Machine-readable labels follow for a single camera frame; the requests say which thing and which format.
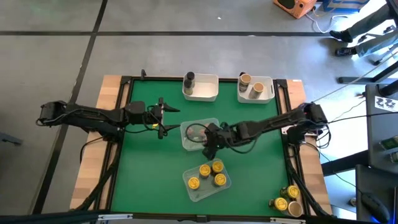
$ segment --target can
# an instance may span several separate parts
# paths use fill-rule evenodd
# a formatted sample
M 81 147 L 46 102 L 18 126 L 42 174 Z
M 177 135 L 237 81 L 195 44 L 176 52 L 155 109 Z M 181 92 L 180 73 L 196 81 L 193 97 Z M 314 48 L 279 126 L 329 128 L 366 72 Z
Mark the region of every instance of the can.
M 198 177 L 191 177 L 188 180 L 188 187 L 192 190 L 198 190 L 200 186 L 200 181 Z
M 384 150 L 390 150 L 398 147 L 398 136 L 380 141 L 380 145 Z M 390 154 L 391 162 L 398 162 L 398 152 Z
M 211 165 L 211 169 L 213 170 L 214 174 L 219 174 L 224 169 L 224 164 L 221 161 L 215 161 Z
M 199 167 L 199 176 L 203 179 L 206 179 L 209 177 L 211 173 L 210 166 L 207 164 L 203 164 L 202 166 Z
M 251 81 L 251 76 L 249 74 L 242 74 L 239 77 L 239 91 L 245 92 L 248 90 Z
M 226 176 L 224 174 L 217 174 L 214 177 L 213 184 L 216 187 L 221 187 L 221 186 L 225 185 L 226 184 Z
M 264 85 L 262 83 L 255 83 L 250 90 L 249 98 L 258 99 L 261 93 L 264 91 Z
M 268 201 L 268 206 L 280 212 L 287 210 L 287 201 L 284 198 L 275 198 Z
M 296 199 L 300 195 L 300 189 L 294 185 L 290 185 L 280 189 L 279 194 L 283 198 Z
M 287 211 L 287 213 L 284 213 L 284 214 L 290 215 L 291 217 L 295 217 L 295 218 L 303 215 L 303 207 L 301 206 L 300 203 L 298 203 L 296 201 L 289 202 L 286 211 Z
M 192 88 L 195 87 L 195 74 L 193 72 L 187 73 L 187 80 L 191 80 Z
M 193 87 L 192 87 L 192 81 L 191 80 L 185 80 L 184 81 L 184 93 L 187 94 L 187 95 L 192 95 Z

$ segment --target cup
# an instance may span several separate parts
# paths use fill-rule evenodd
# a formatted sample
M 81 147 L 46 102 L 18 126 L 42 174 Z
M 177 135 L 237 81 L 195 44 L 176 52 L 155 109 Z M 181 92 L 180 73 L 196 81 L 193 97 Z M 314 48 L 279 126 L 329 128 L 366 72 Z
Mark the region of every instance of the cup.
M 264 91 L 264 85 L 262 83 L 257 82 L 251 88 L 251 91 L 249 93 L 249 98 L 258 99 L 263 91 Z
M 249 74 L 243 74 L 239 77 L 239 91 L 245 92 L 250 84 L 251 76 Z

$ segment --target black shoe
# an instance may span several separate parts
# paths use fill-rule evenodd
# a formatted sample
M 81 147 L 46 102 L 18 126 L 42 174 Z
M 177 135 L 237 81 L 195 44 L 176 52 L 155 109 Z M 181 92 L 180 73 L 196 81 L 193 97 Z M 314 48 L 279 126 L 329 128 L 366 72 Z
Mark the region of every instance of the black shoe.
M 343 30 L 343 31 L 341 31 L 341 32 L 331 30 L 331 31 L 329 32 L 329 34 L 330 34 L 332 37 L 334 37 L 334 38 L 336 38 L 336 39 L 338 39 L 338 40 L 342 40 L 343 42 L 346 42 L 346 43 L 352 43 L 352 42 L 353 42 L 353 38 L 352 38 L 351 35 L 349 34 L 348 30 Z
M 357 53 L 356 53 L 355 47 L 342 47 L 342 48 L 336 49 L 336 51 L 335 51 L 335 55 L 337 57 L 356 55 L 356 54 Z

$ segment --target white plastic bin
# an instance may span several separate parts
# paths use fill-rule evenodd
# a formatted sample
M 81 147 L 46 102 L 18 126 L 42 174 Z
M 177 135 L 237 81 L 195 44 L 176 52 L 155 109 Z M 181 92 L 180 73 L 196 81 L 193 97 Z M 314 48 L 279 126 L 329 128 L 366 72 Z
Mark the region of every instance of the white plastic bin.
M 218 95 L 218 76 L 212 74 L 195 74 L 195 86 L 192 95 L 184 93 L 182 84 L 182 94 L 186 100 L 193 101 L 215 101 Z
M 249 93 L 253 88 L 253 84 L 255 84 L 256 82 L 262 83 L 265 89 L 261 93 L 258 99 L 250 99 Z M 241 93 L 239 91 L 239 81 L 238 81 L 237 91 L 238 91 L 238 101 L 240 103 L 268 103 L 270 102 L 271 99 L 273 99 L 273 97 L 275 97 L 274 82 L 272 81 L 271 77 L 252 76 L 248 89 L 244 93 Z

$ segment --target orange speaker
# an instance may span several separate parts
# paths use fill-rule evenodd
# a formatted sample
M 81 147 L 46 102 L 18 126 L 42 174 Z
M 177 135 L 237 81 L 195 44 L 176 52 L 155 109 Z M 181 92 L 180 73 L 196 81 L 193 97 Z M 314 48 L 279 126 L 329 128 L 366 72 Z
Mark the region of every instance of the orange speaker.
M 274 3 L 297 19 L 311 11 L 317 0 L 274 0 Z

